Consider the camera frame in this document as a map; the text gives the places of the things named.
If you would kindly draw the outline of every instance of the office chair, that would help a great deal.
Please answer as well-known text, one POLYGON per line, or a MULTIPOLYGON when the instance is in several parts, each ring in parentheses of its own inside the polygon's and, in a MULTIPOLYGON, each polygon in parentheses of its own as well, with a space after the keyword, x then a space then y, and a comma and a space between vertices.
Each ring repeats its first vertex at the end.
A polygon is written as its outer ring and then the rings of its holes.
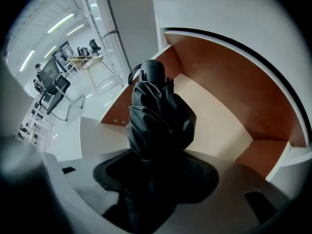
POLYGON ((96 55, 98 56, 98 51, 99 51, 101 48, 97 45, 96 41, 95 41, 94 39, 90 40, 89 45, 90 45, 90 47, 91 47, 91 49, 92 49, 92 51, 91 51, 92 54, 96 54, 96 55))
POLYGON ((70 100, 68 96, 65 94, 66 90, 71 85, 70 82, 62 76, 62 72, 59 71, 55 57, 51 58, 48 63, 45 65, 43 70, 40 73, 40 77, 43 83, 43 86, 45 88, 45 92, 43 93, 42 97, 40 98, 39 104, 44 109, 47 110, 47 115, 52 114, 56 118, 67 121, 68 113, 71 105, 76 106, 77 108, 82 108, 82 104, 84 101, 84 95, 80 95, 78 98, 76 98, 74 101, 70 100), (44 105, 42 105, 41 100, 44 98, 44 95, 46 93, 54 95, 49 107, 46 108, 44 105), (53 109, 60 103, 60 101, 63 99, 63 97, 66 97, 70 101, 70 105, 68 107, 66 117, 60 118, 59 116, 52 113, 53 109), (75 102, 81 98, 80 105, 76 105, 75 102))

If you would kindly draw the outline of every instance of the white ceiling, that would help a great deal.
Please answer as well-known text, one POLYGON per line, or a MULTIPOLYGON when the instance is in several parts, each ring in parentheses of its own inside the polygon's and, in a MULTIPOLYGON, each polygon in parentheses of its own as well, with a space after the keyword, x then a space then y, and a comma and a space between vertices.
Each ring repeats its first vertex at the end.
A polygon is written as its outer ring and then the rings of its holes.
POLYGON ((68 38, 66 34, 84 24, 89 25, 81 0, 31 0, 25 6, 12 25, 8 36, 8 67, 21 85, 35 74, 36 63, 43 62, 43 57, 53 46, 60 46, 68 38), (74 13, 50 34, 47 33, 57 22, 74 13), (28 54, 34 54, 24 70, 20 68, 28 54))

